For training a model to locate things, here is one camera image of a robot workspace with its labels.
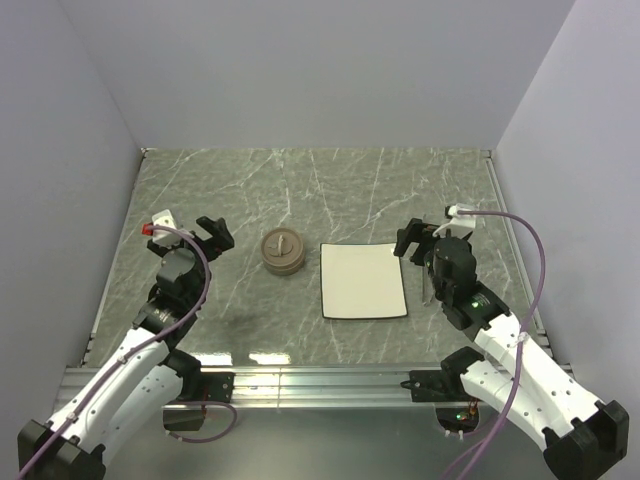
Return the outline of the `beige round lid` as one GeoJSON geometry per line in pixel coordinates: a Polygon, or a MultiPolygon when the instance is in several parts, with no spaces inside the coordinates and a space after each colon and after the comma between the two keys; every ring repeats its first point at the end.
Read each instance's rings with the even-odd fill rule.
{"type": "Polygon", "coordinates": [[[292,264],[304,255],[304,243],[296,231],[279,227],[264,236],[261,242],[261,253],[263,259],[269,264],[292,264]]]}

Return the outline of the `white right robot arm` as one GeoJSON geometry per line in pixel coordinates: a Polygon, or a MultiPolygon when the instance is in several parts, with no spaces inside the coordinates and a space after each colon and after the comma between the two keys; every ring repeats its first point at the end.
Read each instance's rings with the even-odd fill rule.
{"type": "Polygon", "coordinates": [[[556,478],[600,478],[627,454],[628,412],[583,388],[521,331],[515,314],[478,280],[467,237],[441,237],[436,229],[414,220],[398,232],[394,253],[417,246],[411,262],[425,269],[447,320],[473,343],[442,361],[442,391],[505,410],[556,478]]]}

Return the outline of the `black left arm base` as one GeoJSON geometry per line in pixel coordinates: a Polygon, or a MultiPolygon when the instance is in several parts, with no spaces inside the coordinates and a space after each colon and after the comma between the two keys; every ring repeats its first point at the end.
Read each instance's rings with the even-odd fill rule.
{"type": "Polygon", "coordinates": [[[163,426],[168,436],[185,443],[206,443],[222,438],[235,426],[237,411],[231,405],[235,374],[231,371],[208,372],[195,357],[174,350],[163,362],[180,381],[177,397],[163,411],[163,426]],[[231,414],[230,424],[208,439],[187,438],[183,432],[199,432],[205,425],[209,407],[220,407],[231,414]]]}

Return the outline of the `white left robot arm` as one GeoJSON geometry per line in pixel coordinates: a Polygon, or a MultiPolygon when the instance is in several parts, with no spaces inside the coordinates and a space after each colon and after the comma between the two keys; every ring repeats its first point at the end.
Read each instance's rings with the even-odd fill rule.
{"type": "Polygon", "coordinates": [[[227,395],[213,397],[201,362],[179,350],[206,302],[210,265],[235,246],[224,219],[201,216],[203,239],[179,227],[164,210],[144,225],[147,247],[161,260],[155,284],[116,352],[66,405],[46,422],[20,431],[20,479],[102,479],[121,445],[156,411],[183,404],[206,415],[227,410],[235,428],[239,413],[227,395]]]}

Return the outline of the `white rectangular plate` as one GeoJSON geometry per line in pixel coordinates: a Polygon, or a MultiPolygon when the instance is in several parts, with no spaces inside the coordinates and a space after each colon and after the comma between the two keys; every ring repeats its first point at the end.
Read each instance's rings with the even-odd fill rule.
{"type": "Polygon", "coordinates": [[[320,249],[322,313],[334,320],[378,320],[408,314],[395,245],[328,244],[320,249]]]}

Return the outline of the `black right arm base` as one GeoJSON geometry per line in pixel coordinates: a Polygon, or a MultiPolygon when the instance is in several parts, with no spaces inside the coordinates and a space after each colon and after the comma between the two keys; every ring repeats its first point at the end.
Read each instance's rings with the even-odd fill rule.
{"type": "Polygon", "coordinates": [[[447,356],[435,370],[411,370],[400,387],[410,392],[413,403],[468,402],[472,397],[464,390],[461,376],[485,357],[472,347],[463,347],[447,356]]]}

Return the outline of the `aluminium table edge rail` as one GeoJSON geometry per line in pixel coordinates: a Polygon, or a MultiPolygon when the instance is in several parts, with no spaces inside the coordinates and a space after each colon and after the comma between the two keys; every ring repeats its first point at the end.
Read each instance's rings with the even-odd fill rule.
{"type": "Polygon", "coordinates": [[[437,364],[204,367],[235,374],[231,404],[237,408],[406,408],[463,406],[467,402],[413,403],[400,387],[411,370],[437,364]]]}

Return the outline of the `beige round container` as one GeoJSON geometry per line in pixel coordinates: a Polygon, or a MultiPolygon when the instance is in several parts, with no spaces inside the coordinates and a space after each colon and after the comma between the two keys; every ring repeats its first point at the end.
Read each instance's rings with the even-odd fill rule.
{"type": "Polygon", "coordinates": [[[276,276],[290,276],[298,272],[304,265],[305,254],[271,256],[263,255],[263,264],[268,272],[276,276]]]}

